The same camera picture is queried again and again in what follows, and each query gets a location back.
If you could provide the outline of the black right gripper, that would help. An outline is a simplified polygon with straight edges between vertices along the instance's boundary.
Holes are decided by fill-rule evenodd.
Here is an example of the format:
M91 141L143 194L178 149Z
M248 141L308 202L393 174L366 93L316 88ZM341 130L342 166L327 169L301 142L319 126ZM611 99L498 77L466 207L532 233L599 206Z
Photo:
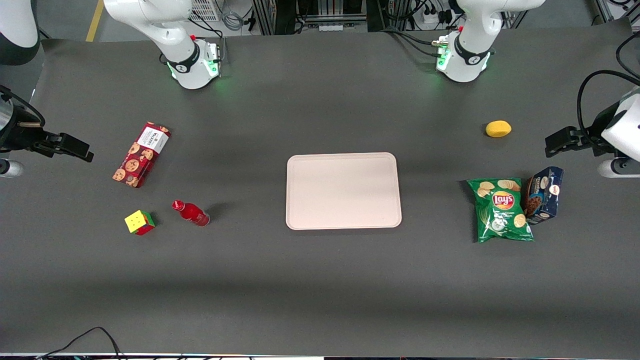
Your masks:
M1 151L28 150L32 146L35 153L48 158L67 155L87 163L94 159L89 144L64 132L48 133L38 121L13 121L1 130Z

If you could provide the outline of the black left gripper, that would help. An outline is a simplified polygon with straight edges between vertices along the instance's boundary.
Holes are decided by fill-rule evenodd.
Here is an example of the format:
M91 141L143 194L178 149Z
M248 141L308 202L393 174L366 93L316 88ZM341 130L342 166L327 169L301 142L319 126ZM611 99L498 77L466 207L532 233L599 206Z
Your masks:
M599 112L592 125L587 127L583 121L582 105L579 105L580 130L574 126L567 126L547 136L545 139L546 157L555 157L569 151L587 150L589 146L593 149L595 157L601 157L604 154L620 157L622 152L602 136L602 132L614 121L619 105L620 103L614 103Z

